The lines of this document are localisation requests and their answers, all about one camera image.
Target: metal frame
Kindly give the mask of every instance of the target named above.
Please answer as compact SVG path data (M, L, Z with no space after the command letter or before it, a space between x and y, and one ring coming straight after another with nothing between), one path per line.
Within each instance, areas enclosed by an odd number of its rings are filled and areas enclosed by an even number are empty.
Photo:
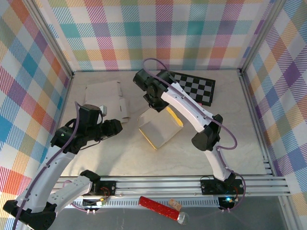
M62 123L63 116L64 116L64 111L65 111L65 108L66 108L66 105L67 105L67 101L68 101L68 95L71 92L72 83L73 83L73 80L74 80L73 76L74 76L74 74L72 75L70 81L68 82L68 88L67 88L67 92L66 92L66 97L64 99L63 107L62 107L61 113L59 115L59 121L58 121L58 124L57 124L57 129L61 127L61 123Z
M257 40L255 42L255 44L252 46L252 48L250 49L248 56L246 57L246 60L242 66L242 72L245 72L248 67L250 66L250 64L252 63L252 61L254 60L257 52L259 51L263 41L265 40L265 38L267 37L270 29L272 28L278 14L280 13L280 11L282 10L284 4L286 3L287 0L276 0L270 13L268 18L266 19L266 21L263 24L263 27L257 37Z
M52 192L63 187L66 180L73 181L77 176L60 177ZM213 177L202 176L108 176L102 177L102 181L117 181L116 198L192 198L192 197L219 197L226 195L202 195L202 180L212 180ZM290 190L284 177L273 176L244 176L247 193L246 196L288 196ZM84 196L99 199L98 196Z
M52 48L60 64L63 66L65 73L73 79L73 70L71 69L68 61L66 60L60 46L54 38L49 26L47 25L44 17L42 16L39 8L37 7L35 0L23 0L24 4L28 8L31 16L39 29L43 33L47 43ZM267 34L269 33L275 19L279 12L282 10L286 0L277 0L271 9L267 20L265 21L263 28L251 48L245 63L243 64L242 70L239 72L239 79L242 86L242 90L245 99L248 104L250 116L254 125L256 136L261 148L263 155L264 166L266 169L266 175L245 175L247 183L247 194L246 196L278 196L281 207L283 210L284 217L289 229L302 229L301 222L297 218L295 209L293 208L293 202L290 197L290 190L287 186L287 182L284 177L276 177L276 170L273 167L272 159L268 153L265 139L261 132L260 123L257 118L255 108L252 103L250 93L248 92L248 86L245 81L245 72L252 63L256 53L260 49L260 46ZM66 105L67 98L63 105L62 113L60 116L59 124L63 116L64 106ZM76 177L60 177L56 183L53 192L62 188L65 180L74 180ZM201 194L200 185L201 176L128 176L128 177L103 177L102 180L117 180L116 195L109 199L104 207L138 207L137 200L140 196L152 197L158 200L162 204L166 204L167 197L174 197L180 203L190 207L216 207L218 196L203 196ZM75 203L80 204L82 198L78 198ZM28 229L25 225L19 225L19 229Z
M40 12L35 0L23 0L25 6L29 10L32 18L34 19L35 23L37 24L38 28L42 32L43 36L45 37L47 43L49 44L50 48L54 52L56 58L58 59L59 63L62 65L63 70L65 71L66 75L72 78L73 70L69 65L65 55L63 54L60 46L58 45L55 37L53 36L45 18L43 17L42 13Z

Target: cardboard box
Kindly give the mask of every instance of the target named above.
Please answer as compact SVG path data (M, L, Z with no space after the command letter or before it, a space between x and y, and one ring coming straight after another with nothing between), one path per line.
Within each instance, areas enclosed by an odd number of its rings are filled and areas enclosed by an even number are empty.
M120 89L120 81L112 80L102 83L90 84L86 86L85 101L110 96L122 96Z
M168 106L161 112L148 109L138 119L139 131L157 150L183 128L182 121Z
M128 101L120 96L102 97L88 100L86 104L96 105L98 107L106 106L106 116L104 120L117 119L122 123L128 122L130 113L128 110Z

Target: white floor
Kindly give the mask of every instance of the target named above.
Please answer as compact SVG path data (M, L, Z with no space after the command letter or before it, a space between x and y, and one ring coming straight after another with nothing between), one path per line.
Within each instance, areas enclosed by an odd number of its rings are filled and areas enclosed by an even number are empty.
M215 79L211 113L220 114L223 124L236 136L238 147L224 151L228 165L241 174L265 174L261 150L258 146L248 107L235 70L181 71L199 77ZM148 109L144 92L132 79L136 71L76 73L64 112L62 125L75 118L74 101L84 103L87 84L120 80L123 96L129 100L131 119L115 137L99 145L80 151L64 170L63 175L78 175L85 169L99 175L210 175L212 169L205 155L191 143L196 134L180 115L184 128L160 149L154 150L137 127L138 117ZM221 131L221 144L232 146L232 138Z

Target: cable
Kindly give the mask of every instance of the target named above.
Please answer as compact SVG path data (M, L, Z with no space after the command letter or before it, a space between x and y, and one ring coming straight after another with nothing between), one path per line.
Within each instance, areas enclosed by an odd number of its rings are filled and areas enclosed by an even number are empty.
M72 182L71 180L66 180L66 181L63 183L62 188L65 187L65 184L71 183L71 182ZM104 199L108 199L108 198L110 197L110 190L109 190L107 187L102 187L101 190L103 190L103 189L106 189L106 190L108 191L108 196L106 195L106 192L104 191L104 194L105 194L105 198L104 198ZM103 199L103 198L100 198L100 199L98 199L98 200L96 200L96 201L93 201L92 203L88 204L87 206L93 205L93 204L97 203L98 201L101 201L101 199ZM87 214L91 212L91 211L88 212L88 211L85 210L83 207L76 206L76 205L75 205L74 203L72 203L72 202L71 202L71 206L73 206L74 208L76 208L76 209L79 210L79 211L86 212Z
M99 140L99 142L98 142L98 143L96 143L96 144L93 144L93 145L87 146L87 147L85 147L85 148L83 148L83 149L80 149L80 151L81 151L81 150L85 150L85 149L87 149L87 148L89 148L89 147L92 147L92 146L98 145L100 142L101 142L101 140Z
M200 181L202 180L202 178L204 178L204 177L208 177L209 178L209 180L211 180L211 178L209 177L209 176L202 176L201 178L200 178Z
M110 197L110 195L111 195L110 190L107 187L101 187L101 190L104 190L104 189L106 189L107 192L108 192L108 196L107 196L107 199L108 199Z
M25 196L24 196L24 200L22 201L19 209L18 209L18 212L16 214L16 217L15 217L15 221L13 223L13 228L12 230L16 230L16 226L17 226L17 222L19 220L19 217L21 215L21 212L23 210L23 207L25 206L25 203L27 202L27 199L29 197L29 195L31 194L31 191L34 187L34 185L36 184L37 180L40 178L40 176L43 174L43 172L46 170L46 168L48 168L48 166L52 163L52 161L59 155L61 154L64 149L70 144L70 142L72 141L72 139L74 138L76 132L77 132L77 129L78 129L78 126L79 126L79 120L80 120L80 115L79 115L79 104L77 102L75 102L75 106L76 106L76 112L77 112L77 117L76 117L76 125L75 125L75 128L71 134L71 137L67 140L67 142L63 145L62 148L60 148L59 151L57 151L48 161L47 163L45 164L45 166L43 166L43 168L39 171L39 173L36 175L36 177L34 178L34 180L32 181L31 185L29 186Z
M224 162L224 160L223 160L223 158L222 158L222 156L221 156L221 152L220 152L220 149L224 149L224 150L234 150L234 149L237 147L237 145L238 145L238 142L237 142L236 137L235 137L234 134L233 134L228 128L226 128L223 124L219 123L218 121L214 120L214 119L211 118L211 117L208 117L208 116L207 116L197 105L194 104L194 102L192 101L192 99L191 99L190 97L184 96L184 94L182 94L181 91L177 90L175 87L173 87L173 86L172 86L171 84L169 84L167 81L163 80L162 78L159 78L157 75L155 75L155 74L153 74L151 71L149 71L149 70L145 67L145 62L148 61L148 60L154 60L154 61L157 61L158 63L160 63L160 64L165 68L165 70L168 72L168 74L171 76L171 74L170 74L169 70L167 69L166 65L165 65L162 61L160 61L159 59L156 59L156 58L153 58L153 57L150 57L150 58L145 59L145 60L143 61L143 63L142 63L142 67L143 67L143 69L145 70L146 73L148 73L149 75L151 75L152 77L154 77L155 79L157 79L158 81L160 81L160 82L162 82L163 84L167 85L167 86L170 87L173 91L175 91L176 93L178 93L178 94L181 96L181 98L182 98L183 100L187 100L188 104L189 104L190 106L192 106L194 109L196 109L198 112L200 112L200 114L202 114L203 117L204 117L205 119L208 119L208 120L210 120L210 121L216 123L216 124L217 124L218 126L220 126L221 128L223 128L223 129L232 137L232 139L234 140L235 143L234 143L234 145L233 145L232 147L224 147L224 146L220 146L220 145L219 145L219 146L216 146L216 150L217 150L217 152L218 152L219 158L221 159L221 162L222 162L224 168L227 169L228 171L230 171L231 173L234 173L235 175L238 175L238 176L241 177L241 179L242 179L243 189L244 189L244 192L243 192L243 195L242 195L242 199L240 199L239 203L238 203L235 207L233 207L232 209L237 208L238 206L241 205L242 201L243 201L244 198L245 198L246 183L245 183L245 180L244 180L244 178L243 178L242 175L238 174L237 172L235 172L235 171L233 171L233 170L230 170L230 169L227 167L227 165L225 164L225 162Z
M235 197L235 200L236 200L239 197L239 190L235 186L233 186L233 188L236 191L236 197Z

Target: white cardboard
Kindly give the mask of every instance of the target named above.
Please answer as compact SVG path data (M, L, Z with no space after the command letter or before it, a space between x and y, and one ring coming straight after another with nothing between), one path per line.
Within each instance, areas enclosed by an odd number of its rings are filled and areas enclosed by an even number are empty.
M123 97L111 96L97 98L86 101L86 104L92 104L98 107L102 105L106 106L107 115L104 117L104 120L117 119L122 123L128 122L128 106L126 99Z
M112 80L86 86L85 101L111 96L122 96L120 81Z

